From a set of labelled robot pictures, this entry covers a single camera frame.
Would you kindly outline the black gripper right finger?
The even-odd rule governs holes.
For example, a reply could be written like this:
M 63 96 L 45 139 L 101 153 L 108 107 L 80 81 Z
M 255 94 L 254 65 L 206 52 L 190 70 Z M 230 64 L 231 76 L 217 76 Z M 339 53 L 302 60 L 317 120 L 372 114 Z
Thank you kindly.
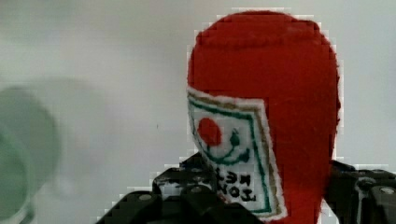
M 340 224 L 396 224 L 395 174 L 332 162 L 325 202 Z

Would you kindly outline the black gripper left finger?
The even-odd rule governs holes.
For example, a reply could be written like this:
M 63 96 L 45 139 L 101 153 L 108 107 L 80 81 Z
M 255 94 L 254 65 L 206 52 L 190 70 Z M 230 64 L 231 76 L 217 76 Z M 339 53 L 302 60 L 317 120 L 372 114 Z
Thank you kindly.
M 240 203 L 217 194 L 216 173 L 196 153 L 120 199 L 96 224 L 262 224 Z

